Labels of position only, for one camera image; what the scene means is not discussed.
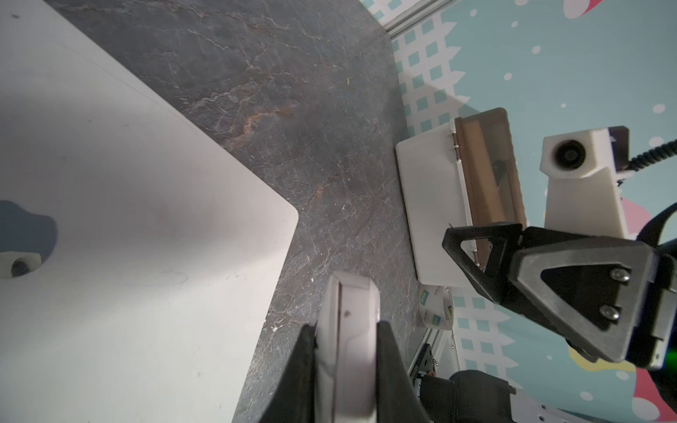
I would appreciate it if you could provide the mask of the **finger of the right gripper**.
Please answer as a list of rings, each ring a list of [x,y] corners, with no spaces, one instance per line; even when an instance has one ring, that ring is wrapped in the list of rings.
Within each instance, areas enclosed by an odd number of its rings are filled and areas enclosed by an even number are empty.
[[[443,249],[480,296],[560,334],[547,316],[509,281],[509,270],[514,254],[520,250],[581,237],[580,234],[499,222],[483,227],[450,227],[444,235]]]

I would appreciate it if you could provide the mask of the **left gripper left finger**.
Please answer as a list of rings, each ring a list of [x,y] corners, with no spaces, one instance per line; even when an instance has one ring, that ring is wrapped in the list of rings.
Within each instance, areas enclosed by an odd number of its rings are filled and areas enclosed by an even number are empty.
[[[315,421],[315,327],[305,324],[298,335],[278,387],[259,419],[261,423]]]

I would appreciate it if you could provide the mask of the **silver laptop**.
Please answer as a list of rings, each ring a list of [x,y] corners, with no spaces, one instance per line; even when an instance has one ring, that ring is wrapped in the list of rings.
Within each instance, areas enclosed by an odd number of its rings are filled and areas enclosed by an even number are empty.
[[[49,5],[1,4],[2,421],[232,421],[297,222]]]

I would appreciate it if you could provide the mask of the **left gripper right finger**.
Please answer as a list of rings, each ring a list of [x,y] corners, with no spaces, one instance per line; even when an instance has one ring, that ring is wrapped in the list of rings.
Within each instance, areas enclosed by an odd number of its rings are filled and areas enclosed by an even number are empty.
[[[429,422],[414,393],[391,325],[377,324],[377,421]]]

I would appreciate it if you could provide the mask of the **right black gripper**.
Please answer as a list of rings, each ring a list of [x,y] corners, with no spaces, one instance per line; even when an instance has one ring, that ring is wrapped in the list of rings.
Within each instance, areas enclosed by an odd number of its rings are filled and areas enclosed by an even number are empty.
[[[676,204],[638,241],[591,237],[518,251],[508,280],[591,362],[664,367],[675,332],[676,240],[660,238]]]

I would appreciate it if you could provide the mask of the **white wireless mouse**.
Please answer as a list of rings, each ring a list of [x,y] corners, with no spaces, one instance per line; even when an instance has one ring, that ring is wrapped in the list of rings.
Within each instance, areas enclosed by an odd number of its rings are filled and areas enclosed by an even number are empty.
[[[316,422],[377,420],[379,321],[380,294],[375,282],[335,271],[315,333]]]

